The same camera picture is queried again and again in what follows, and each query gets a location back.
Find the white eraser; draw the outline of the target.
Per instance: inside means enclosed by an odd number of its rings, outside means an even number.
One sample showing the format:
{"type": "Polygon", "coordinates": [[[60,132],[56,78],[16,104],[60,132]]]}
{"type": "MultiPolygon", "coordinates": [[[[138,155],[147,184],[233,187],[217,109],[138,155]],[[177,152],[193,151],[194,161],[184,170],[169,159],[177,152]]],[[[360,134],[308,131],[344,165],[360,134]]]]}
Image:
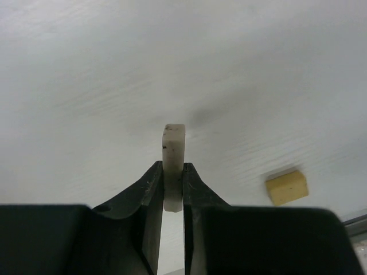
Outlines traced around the white eraser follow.
{"type": "Polygon", "coordinates": [[[182,172],[185,158],[184,124],[167,124],[162,136],[163,206],[167,212],[182,210],[182,172]]]}

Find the tan eraser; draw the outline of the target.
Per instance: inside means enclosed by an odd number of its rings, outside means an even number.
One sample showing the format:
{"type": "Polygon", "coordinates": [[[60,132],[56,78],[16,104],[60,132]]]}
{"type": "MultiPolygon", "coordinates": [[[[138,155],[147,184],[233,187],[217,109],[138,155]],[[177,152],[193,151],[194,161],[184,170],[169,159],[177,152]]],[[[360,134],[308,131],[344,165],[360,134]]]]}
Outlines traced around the tan eraser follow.
{"type": "Polygon", "coordinates": [[[265,186],[274,206],[285,205],[309,195],[307,179],[299,170],[269,179],[265,186]]]}

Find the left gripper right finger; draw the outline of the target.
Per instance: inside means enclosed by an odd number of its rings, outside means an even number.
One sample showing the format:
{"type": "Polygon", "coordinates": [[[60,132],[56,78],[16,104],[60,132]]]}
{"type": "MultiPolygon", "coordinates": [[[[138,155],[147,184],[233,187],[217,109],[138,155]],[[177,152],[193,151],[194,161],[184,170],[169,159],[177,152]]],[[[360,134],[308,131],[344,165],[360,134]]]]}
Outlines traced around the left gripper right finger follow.
{"type": "Polygon", "coordinates": [[[186,274],[360,274],[331,211],[232,206],[191,163],[182,174],[186,274]]]}

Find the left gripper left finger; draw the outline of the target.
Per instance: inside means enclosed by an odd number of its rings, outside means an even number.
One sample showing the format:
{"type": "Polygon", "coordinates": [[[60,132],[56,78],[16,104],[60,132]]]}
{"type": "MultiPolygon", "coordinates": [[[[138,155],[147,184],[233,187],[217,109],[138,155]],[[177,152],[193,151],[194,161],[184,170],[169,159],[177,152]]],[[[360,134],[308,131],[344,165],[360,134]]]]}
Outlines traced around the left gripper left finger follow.
{"type": "Polygon", "coordinates": [[[163,168],[108,201],[1,206],[2,274],[156,274],[163,168]]]}

